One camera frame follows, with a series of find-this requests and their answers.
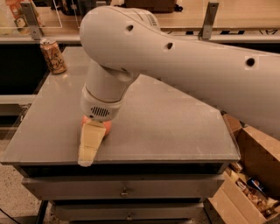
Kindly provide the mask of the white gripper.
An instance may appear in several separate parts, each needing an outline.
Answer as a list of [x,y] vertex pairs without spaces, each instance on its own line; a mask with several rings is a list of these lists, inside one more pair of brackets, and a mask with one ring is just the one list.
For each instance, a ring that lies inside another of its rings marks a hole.
[[98,100],[90,94],[86,87],[83,87],[80,107],[84,115],[88,118],[83,119],[81,126],[80,146],[78,150],[78,164],[80,166],[89,167],[94,162],[102,139],[105,137],[107,131],[103,122],[114,119],[122,103],[123,101],[105,102]]

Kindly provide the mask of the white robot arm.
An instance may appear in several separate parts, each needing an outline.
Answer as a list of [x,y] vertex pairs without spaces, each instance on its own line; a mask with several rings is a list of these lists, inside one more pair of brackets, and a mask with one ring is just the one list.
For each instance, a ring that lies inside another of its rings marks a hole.
[[87,117],[78,163],[90,166],[129,86],[144,74],[280,137],[280,55],[162,32],[147,10],[102,6],[80,24],[91,62],[80,100]]

